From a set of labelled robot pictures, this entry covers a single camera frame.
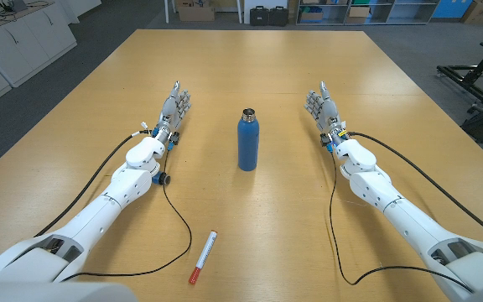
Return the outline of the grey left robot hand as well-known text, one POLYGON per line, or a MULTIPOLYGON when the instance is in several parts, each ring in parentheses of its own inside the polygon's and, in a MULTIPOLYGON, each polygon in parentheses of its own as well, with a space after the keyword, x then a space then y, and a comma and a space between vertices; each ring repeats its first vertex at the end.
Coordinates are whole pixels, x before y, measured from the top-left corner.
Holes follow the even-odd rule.
POLYGON ((171 133, 177 132, 182 120, 191 108, 190 94, 187 90, 180 90, 180 83, 176 81, 169 96, 164 102, 158 119, 158 128, 166 128, 171 133))

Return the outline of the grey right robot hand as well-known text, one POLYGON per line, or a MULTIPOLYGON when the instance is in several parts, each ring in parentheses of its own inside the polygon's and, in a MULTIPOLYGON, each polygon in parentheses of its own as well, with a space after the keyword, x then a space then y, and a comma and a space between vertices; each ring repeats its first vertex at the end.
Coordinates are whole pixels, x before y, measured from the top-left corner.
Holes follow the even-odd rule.
POLYGON ((306 96, 305 110, 316 122, 316 127, 323 134, 341 133, 345 128, 341 121, 338 107, 330 96, 324 81, 319 84, 320 94, 310 91, 306 96))

